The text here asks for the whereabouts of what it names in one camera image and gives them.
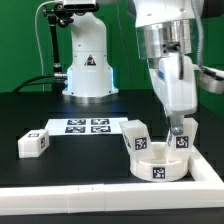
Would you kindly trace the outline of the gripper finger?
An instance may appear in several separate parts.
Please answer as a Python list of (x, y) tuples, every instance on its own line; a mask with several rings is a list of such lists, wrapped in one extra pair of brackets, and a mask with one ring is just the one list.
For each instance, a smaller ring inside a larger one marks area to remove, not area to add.
[(184, 133), (183, 121), (183, 115), (175, 114), (170, 116), (170, 130), (173, 135), (178, 136)]

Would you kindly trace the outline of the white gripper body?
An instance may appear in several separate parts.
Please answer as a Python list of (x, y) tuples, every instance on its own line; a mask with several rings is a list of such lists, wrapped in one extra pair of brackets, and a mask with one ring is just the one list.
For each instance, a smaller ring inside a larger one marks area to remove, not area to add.
[(150, 68), (153, 89), (163, 104), (166, 114), (188, 115), (197, 109), (196, 81), (192, 60), (184, 56), (184, 77), (179, 78), (177, 55), (161, 58), (156, 69)]

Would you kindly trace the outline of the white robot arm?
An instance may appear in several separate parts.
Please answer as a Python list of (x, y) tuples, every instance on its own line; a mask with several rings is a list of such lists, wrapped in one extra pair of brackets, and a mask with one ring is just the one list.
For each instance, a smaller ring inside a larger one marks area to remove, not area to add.
[[(73, 61), (63, 94), (102, 98), (117, 92), (107, 63), (104, 23), (92, 11), (112, 0), (63, 0), (71, 12)], [(129, 0), (136, 13), (139, 56), (148, 61), (153, 89), (172, 134), (184, 133), (184, 117), (197, 109), (196, 87), (224, 93), (224, 71), (203, 65), (204, 0)]]

